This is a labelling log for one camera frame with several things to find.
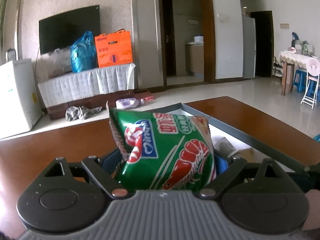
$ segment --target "green snack bag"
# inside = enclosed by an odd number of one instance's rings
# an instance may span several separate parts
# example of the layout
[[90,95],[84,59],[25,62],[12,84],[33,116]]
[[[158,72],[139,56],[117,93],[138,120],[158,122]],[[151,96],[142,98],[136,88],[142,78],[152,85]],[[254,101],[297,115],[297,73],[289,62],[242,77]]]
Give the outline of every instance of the green snack bag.
[[113,137],[123,156],[114,177],[127,190],[201,190],[216,177],[208,120],[110,109]]

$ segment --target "tile floor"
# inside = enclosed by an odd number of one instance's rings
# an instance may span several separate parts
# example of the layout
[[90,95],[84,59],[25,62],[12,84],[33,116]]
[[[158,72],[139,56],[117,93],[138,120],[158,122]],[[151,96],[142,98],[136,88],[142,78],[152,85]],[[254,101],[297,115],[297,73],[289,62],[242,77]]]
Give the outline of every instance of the tile floor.
[[179,85],[179,84],[188,84],[195,82],[202,82],[203,77],[198,76],[173,76],[167,77],[167,85]]
[[[318,105],[312,110],[308,105],[300,105],[303,94],[297,93],[295,88],[291,94],[281,96],[281,83],[278,79],[258,78],[241,82],[201,85],[171,89],[154,95],[156,98],[154,101],[146,102],[136,110],[145,111],[180,102],[187,103],[229,96],[291,125],[310,137],[320,133],[320,106]],[[72,122],[67,122],[65,119],[50,121],[49,116],[44,115],[30,132],[3,140],[106,118],[108,118],[106,111],[102,111],[87,120]]]

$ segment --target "curtain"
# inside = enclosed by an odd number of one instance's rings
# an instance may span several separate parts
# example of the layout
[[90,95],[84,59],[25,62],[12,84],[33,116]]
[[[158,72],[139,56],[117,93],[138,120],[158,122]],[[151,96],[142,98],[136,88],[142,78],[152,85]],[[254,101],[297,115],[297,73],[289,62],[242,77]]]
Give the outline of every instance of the curtain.
[[3,36],[4,36],[4,12],[7,0],[0,0],[0,50],[3,51]]

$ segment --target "black tv screen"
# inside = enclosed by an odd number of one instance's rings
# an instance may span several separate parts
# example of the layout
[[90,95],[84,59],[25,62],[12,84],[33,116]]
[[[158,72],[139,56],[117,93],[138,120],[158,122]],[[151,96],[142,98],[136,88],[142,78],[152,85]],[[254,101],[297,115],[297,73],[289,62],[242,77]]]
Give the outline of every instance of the black tv screen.
[[71,46],[86,31],[100,35],[100,6],[60,13],[39,21],[40,54]]

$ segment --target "gray cloth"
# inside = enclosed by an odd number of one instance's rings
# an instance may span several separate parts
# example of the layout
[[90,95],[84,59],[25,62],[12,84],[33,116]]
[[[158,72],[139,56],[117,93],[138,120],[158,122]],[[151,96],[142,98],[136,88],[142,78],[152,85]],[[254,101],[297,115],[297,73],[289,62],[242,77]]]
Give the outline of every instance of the gray cloth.
[[67,121],[73,121],[77,119],[87,119],[93,114],[98,114],[102,110],[102,106],[93,108],[93,109],[88,109],[85,106],[71,106],[67,109],[66,111],[66,120]]

